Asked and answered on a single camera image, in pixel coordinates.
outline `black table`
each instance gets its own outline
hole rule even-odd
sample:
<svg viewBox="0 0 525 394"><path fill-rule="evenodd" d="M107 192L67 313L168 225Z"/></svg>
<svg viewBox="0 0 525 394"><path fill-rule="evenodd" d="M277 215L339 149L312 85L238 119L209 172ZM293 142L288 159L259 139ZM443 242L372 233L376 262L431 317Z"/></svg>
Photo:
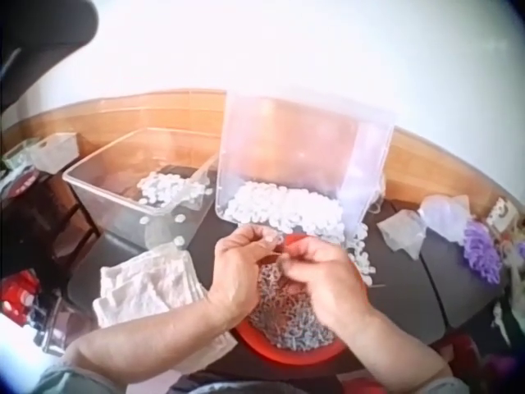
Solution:
<svg viewBox="0 0 525 394"><path fill-rule="evenodd" d="M416 204L392 201L394 209L417 210ZM458 328L491 301L498 298L508 282L507 272L501 276L501 284L491 285L468 268L463 257L463 247L448 242L431 229L421 248L421 259L428 268L436 292L445 313L445 321L451 328Z"/></svg>
<svg viewBox="0 0 525 394"><path fill-rule="evenodd" d="M385 285L369 289L369 298L376 308L406 332L425 343L432 343L445 334L445 322L427 271L421 260L413 261L404 252L392 252L382 240L376 226L377 222L394 212L392 205L385 202L379 214L365 217L365 223L369 226L366 251L372 265L377 268L377 274L373 276L374 283ZM235 228L235 225L219 219L212 207L189 244L188 249L197 276L207 288L212 284L214 246ZM70 300L84 312L93 313L91 304L100 294L100 268L117 265L142 251L144 249L105 233L75 271L68 285ZM281 380L333 376L362 368L349 351L314 366L278 364L260 357L236 332L234 335L239 345L210 365L209 370L250 378Z"/></svg>

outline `plastic bag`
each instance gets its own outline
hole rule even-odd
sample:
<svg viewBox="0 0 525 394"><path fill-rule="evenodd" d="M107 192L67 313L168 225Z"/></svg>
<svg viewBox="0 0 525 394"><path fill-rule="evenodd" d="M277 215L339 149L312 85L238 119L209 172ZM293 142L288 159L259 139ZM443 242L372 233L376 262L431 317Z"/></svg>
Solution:
<svg viewBox="0 0 525 394"><path fill-rule="evenodd" d="M403 209L377 224L385 243L393 250L402 249L417 260L425 240L427 226L414 211Z"/></svg>
<svg viewBox="0 0 525 394"><path fill-rule="evenodd" d="M429 195L421 202L418 212L427 226L440 236L463 245L465 228L472 217L466 195Z"/></svg>

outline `purple fabric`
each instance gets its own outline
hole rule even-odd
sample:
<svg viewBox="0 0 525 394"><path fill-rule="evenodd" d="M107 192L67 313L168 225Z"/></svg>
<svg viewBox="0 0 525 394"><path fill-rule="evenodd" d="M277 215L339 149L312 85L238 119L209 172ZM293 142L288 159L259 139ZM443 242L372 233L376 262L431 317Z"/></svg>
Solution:
<svg viewBox="0 0 525 394"><path fill-rule="evenodd" d="M494 247L488 229L480 222L470 221L465 228L464 257L468 266L491 284L500 283L501 257Z"/></svg>
<svg viewBox="0 0 525 394"><path fill-rule="evenodd" d="M518 242L518 253L525 259L525 241Z"/></svg>

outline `white wall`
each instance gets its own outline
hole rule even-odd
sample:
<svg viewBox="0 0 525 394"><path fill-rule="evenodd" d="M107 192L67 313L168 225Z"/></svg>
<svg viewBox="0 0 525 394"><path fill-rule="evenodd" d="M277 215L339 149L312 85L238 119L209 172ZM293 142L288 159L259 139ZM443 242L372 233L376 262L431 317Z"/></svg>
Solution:
<svg viewBox="0 0 525 394"><path fill-rule="evenodd" d="M253 82L391 108L525 204L525 30L496 0L98 0L95 39L4 127L101 97Z"/></svg>

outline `plastic container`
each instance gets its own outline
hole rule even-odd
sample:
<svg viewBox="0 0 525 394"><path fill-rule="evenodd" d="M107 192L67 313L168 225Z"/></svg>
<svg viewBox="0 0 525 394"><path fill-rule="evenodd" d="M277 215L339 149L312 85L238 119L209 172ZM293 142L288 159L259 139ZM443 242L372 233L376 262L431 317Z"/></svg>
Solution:
<svg viewBox="0 0 525 394"><path fill-rule="evenodd" d="M193 203L172 200L163 208L138 203L139 181L150 172L178 173L215 188L219 140L210 135L168 129L141 129L90 154L64 172L94 221L134 244L152 249L183 236L185 249L215 193ZM174 217L184 214L176 223ZM146 224L141 219L148 217Z"/></svg>
<svg viewBox="0 0 525 394"><path fill-rule="evenodd" d="M79 157L76 133L55 133L29 148L35 167L56 174Z"/></svg>
<svg viewBox="0 0 525 394"><path fill-rule="evenodd" d="M217 215L225 218L246 181L274 183L338 199L352 236L377 192L393 127L392 113L344 98L297 89L229 93Z"/></svg>
<svg viewBox="0 0 525 394"><path fill-rule="evenodd" d="M33 160L30 156L29 148L40 141L39 137L28 138L23 140L17 146L6 152L2 160L6 164L6 167L10 170L14 170L18 167L26 167L33 165Z"/></svg>

